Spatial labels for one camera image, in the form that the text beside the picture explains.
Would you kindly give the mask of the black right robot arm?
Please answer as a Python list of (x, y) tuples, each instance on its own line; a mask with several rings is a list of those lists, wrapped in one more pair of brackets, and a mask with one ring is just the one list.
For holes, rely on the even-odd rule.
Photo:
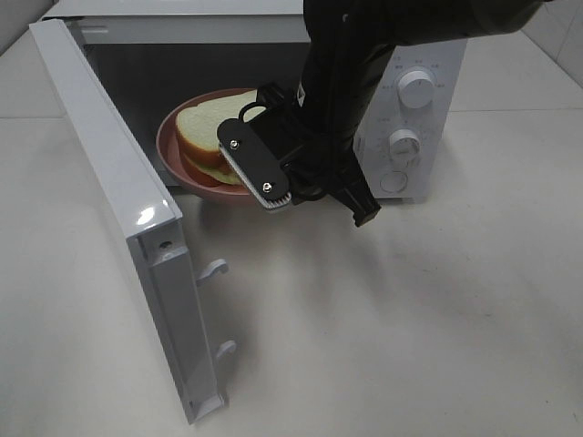
[(220, 123), (220, 152), (268, 211), (332, 197), (356, 226), (380, 206), (353, 138), (397, 46), (496, 36), (523, 28), (538, 1), (307, 1), (310, 37), (295, 91), (261, 86), (259, 114)]

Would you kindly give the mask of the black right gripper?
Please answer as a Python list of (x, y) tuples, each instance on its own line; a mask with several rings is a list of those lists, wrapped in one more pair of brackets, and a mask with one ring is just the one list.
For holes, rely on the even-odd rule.
[(292, 95), (268, 84), (254, 103), (217, 129), (220, 153), (243, 186), (267, 211), (330, 196), (353, 213), (357, 227), (380, 205), (353, 151), (360, 122), (342, 116), (345, 106)]

